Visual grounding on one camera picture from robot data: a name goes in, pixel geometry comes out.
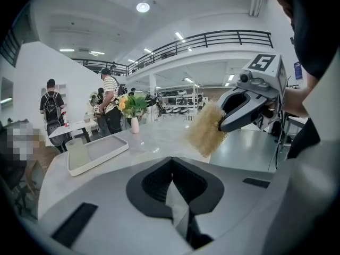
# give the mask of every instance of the man in striped shirt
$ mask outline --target man in striped shirt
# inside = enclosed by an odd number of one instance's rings
[[[110,76],[110,70],[104,68],[101,71],[101,79],[104,81],[104,100],[99,105],[99,111],[105,114],[105,121],[110,134],[122,131],[121,111],[115,104],[118,97],[119,84]]]

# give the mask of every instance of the cap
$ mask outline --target cap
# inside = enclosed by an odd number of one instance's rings
[[[109,68],[102,69],[101,74],[110,74],[110,69]]]

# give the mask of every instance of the yellow flower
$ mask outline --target yellow flower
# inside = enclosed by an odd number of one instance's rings
[[[118,106],[118,109],[120,110],[120,111],[122,111],[123,109],[125,109],[125,103],[124,103],[125,101],[120,101],[120,103],[119,103],[119,106]]]

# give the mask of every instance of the sponge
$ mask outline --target sponge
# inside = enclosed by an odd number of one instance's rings
[[[219,124],[224,116],[225,112],[221,107],[211,101],[194,118],[185,133],[185,139],[205,158],[215,152],[228,135],[219,130]]]

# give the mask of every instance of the striped shirt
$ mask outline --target striped shirt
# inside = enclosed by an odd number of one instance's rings
[[[104,78],[104,98],[106,98],[108,92],[113,91],[113,98],[111,102],[105,108],[105,114],[112,111],[116,105],[114,104],[114,99],[118,97],[119,85],[117,81],[112,76],[107,76]]]

